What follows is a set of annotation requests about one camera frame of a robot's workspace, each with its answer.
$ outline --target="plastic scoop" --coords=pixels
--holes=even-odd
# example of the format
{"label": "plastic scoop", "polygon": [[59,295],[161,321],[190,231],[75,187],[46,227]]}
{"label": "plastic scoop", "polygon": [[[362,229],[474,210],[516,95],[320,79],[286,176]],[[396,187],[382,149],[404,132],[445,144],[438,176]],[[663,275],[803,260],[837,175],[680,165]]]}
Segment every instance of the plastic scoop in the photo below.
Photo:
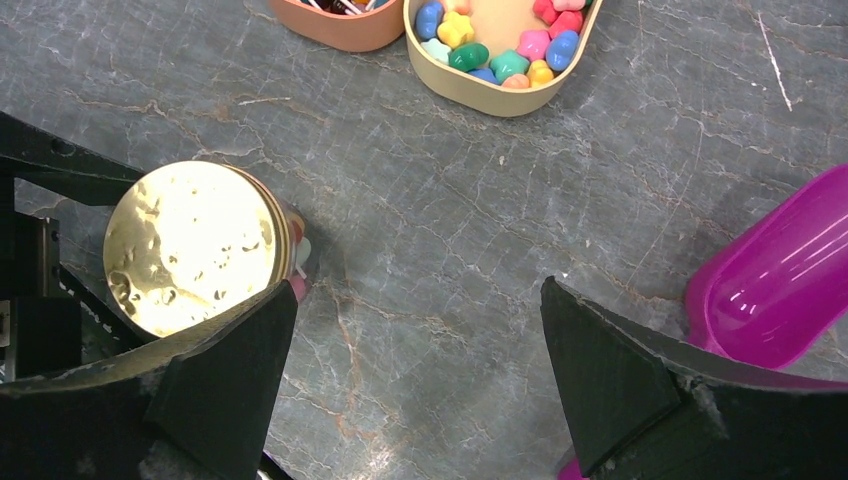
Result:
{"label": "plastic scoop", "polygon": [[577,463],[577,459],[568,462],[562,470],[560,470],[559,475],[557,475],[557,480],[589,480],[588,478],[580,475],[580,465]]}
{"label": "plastic scoop", "polygon": [[695,274],[689,342],[779,369],[848,309],[848,165],[814,178]]}

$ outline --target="beige bowl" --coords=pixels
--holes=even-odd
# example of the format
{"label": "beige bowl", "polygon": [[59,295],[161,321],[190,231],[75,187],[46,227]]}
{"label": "beige bowl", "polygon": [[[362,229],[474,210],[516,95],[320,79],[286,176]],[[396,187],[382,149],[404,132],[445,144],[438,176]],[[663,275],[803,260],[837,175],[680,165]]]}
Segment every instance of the beige bowl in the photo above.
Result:
{"label": "beige bowl", "polygon": [[403,34],[401,0],[362,15],[327,13],[299,0],[269,0],[269,5],[289,30],[345,52],[377,50]]}
{"label": "beige bowl", "polygon": [[[437,94],[465,106],[496,117],[517,117],[542,108],[556,95],[566,77],[574,70],[603,0],[594,0],[584,10],[583,32],[574,60],[568,68],[550,83],[533,88],[512,89],[493,85],[477,77],[460,72],[437,62],[421,47],[415,36],[415,14],[428,0],[404,0],[403,23],[406,28],[406,46],[409,59],[418,78]],[[533,14],[532,0],[471,0],[471,24],[475,41],[485,45],[491,56],[518,46],[524,30],[547,29],[544,22]]]}

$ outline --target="candy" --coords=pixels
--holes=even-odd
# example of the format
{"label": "candy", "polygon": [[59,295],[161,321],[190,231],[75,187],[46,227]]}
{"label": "candy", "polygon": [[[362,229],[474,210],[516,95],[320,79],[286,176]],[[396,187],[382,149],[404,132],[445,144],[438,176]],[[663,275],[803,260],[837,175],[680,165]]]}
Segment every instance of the candy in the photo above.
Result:
{"label": "candy", "polygon": [[295,250],[295,260],[294,264],[298,268],[303,268],[303,264],[306,263],[306,260],[309,259],[309,255],[312,254],[312,242],[309,241],[308,238],[304,238],[297,245],[297,249]]}
{"label": "candy", "polygon": [[421,48],[423,48],[424,51],[437,62],[445,65],[448,64],[450,58],[450,47],[440,42],[438,38],[431,38],[430,40],[423,42],[421,44]]}
{"label": "candy", "polygon": [[554,72],[544,60],[534,60],[527,70],[527,79],[531,87],[544,85],[554,79]]}
{"label": "candy", "polygon": [[446,12],[456,12],[460,15],[471,13],[471,0],[441,0]]}
{"label": "candy", "polygon": [[574,58],[574,53],[577,52],[577,42],[579,40],[580,37],[573,30],[562,32],[551,40],[548,51],[545,52],[545,60],[548,62],[551,70],[561,72],[568,68],[568,65]]}
{"label": "candy", "polygon": [[427,2],[418,9],[415,14],[415,34],[421,40],[436,38],[436,29],[445,14],[442,4],[434,0]]}
{"label": "candy", "polygon": [[531,62],[545,58],[545,50],[551,43],[551,37],[545,30],[525,30],[521,32],[518,48],[519,55]]}
{"label": "candy", "polygon": [[559,15],[559,12],[554,10],[554,4],[551,3],[551,0],[535,0],[533,2],[533,13],[548,25],[554,23],[557,15]]}
{"label": "candy", "polygon": [[337,15],[359,15],[364,10],[365,7],[357,7],[350,0],[333,0],[330,4],[330,11]]}
{"label": "candy", "polygon": [[522,57],[515,50],[507,50],[493,58],[489,66],[495,72],[498,83],[503,83],[516,73],[525,73],[530,66],[530,60]]}
{"label": "candy", "polygon": [[554,10],[558,12],[563,12],[568,10],[569,12],[576,12],[578,10],[582,10],[588,2],[586,0],[553,0]]}
{"label": "candy", "polygon": [[468,74],[477,77],[480,80],[498,85],[498,79],[495,78],[495,72],[493,72],[491,68],[475,68],[468,72]]}
{"label": "candy", "polygon": [[291,222],[292,229],[292,237],[294,237],[294,244],[297,245],[300,243],[300,240],[303,238],[303,220],[301,219],[299,222],[297,220],[292,220]]}
{"label": "candy", "polygon": [[503,86],[506,88],[527,88],[530,86],[530,79],[523,73],[516,73],[504,80]]}
{"label": "candy", "polygon": [[467,43],[450,54],[448,65],[468,72],[486,63],[489,59],[489,49],[481,43]]}
{"label": "candy", "polygon": [[456,50],[463,43],[474,41],[474,29],[471,19],[456,12],[448,12],[436,30],[439,40]]}
{"label": "candy", "polygon": [[330,4],[333,2],[332,0],[300,0],[300,3],[305,3],[321,10],[326,10],[330,8]]}
{"label": "candy", "polygon": [[559,18],[548,29],[551,38],[556,38],[560,33],[571,30],[580,33],[583,28],[583,14],[580,12],[562,12]]}
{"label": "candy", "polygon": [[288,279],[289,285],[291,285],[292,290],[294,290],[294,298],[297,300],[297,303],[303,301],[303,298],[306,297],[306,282],[303,280],[299,274],[292,275],[291,278]]}

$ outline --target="table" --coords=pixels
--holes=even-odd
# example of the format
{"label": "table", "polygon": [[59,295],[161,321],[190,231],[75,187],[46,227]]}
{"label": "table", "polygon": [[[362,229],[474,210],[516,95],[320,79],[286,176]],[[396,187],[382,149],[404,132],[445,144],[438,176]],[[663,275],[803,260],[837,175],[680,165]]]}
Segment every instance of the table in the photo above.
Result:
{"label": "table", "polygon": [[[267,442],[295,478],[550,479],[542,280],[684,337],[692,273],[844,159],[846,25],[839,0],[607,1],[554,102],[502,120],[434,96],[402,40],[333,51],[262,0],[10,0],[0,108],[147,170],[246,168],[317,227]],[[19,197],[105,295],[108,209]],[[848,326],[791,371],[848,379]]]}

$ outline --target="jar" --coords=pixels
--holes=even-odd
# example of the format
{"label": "jar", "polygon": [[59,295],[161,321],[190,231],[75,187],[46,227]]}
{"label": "jar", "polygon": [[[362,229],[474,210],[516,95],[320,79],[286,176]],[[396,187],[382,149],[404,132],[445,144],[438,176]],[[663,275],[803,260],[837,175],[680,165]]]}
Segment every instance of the jar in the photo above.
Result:
{"label": "jar", "polygon": [[247,172],[172,163],[145,175],[115,207],[103,242],[106,281],[142,338],[164,337],[284,279],[302,301],[308,277],[298,251],[308,245],[311,253],[305,230],[301,216]]}

